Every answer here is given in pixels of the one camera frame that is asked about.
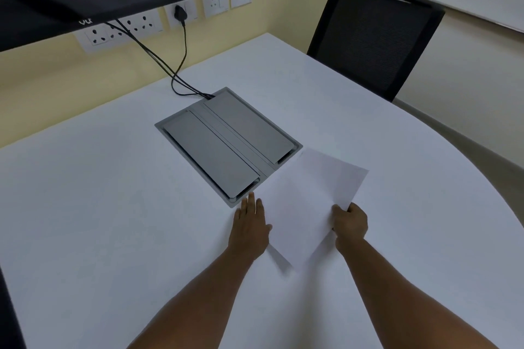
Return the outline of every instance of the gray cable box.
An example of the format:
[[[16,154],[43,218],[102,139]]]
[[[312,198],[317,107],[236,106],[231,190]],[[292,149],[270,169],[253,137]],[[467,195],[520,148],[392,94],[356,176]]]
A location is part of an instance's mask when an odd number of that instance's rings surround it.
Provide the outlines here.
[[[225,87],[155,124],[234,207],[302,145]]]

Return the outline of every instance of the hand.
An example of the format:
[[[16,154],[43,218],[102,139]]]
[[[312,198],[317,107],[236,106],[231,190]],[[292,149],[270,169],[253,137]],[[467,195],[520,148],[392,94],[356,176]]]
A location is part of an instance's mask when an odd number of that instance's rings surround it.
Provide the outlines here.
[[[228,248],[257,259],[269,244],[271,225],[266,225],[262,200],[251,192],[235,211]]]
[[[367,232],[367,215],[355,203],[347,211],[336,204],[331,208],[334,216],[333,230],[337,234],[335,245],[342,253],[343,249],[355,240],[361,240]]]

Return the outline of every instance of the forearm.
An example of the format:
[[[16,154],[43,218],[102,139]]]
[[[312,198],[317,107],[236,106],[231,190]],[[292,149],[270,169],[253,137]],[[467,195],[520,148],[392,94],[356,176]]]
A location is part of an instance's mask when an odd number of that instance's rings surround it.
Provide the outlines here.
[[[214,349],[252,258],[228,248],[157,313],[128,349]]]
[[[495,349],[406,280],[364,239],[348,240],[341,252],[384,349]]]

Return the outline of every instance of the white paper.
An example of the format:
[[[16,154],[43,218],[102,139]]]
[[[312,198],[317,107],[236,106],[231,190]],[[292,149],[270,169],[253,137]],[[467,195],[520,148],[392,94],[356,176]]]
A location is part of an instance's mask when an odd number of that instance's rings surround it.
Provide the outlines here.
[[[304,148],[256,190],[270,244],[300,269],[330,232],[331,206],[347,209],[368,170]]]

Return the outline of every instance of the black power plug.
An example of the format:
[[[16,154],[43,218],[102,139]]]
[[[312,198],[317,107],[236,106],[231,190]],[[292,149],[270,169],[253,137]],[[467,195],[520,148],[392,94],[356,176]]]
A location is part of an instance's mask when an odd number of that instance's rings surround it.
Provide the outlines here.
[[[180,5],[174,7],[174,18],[177,21],[180,21],[182,26],[186,26],[187,13]]]

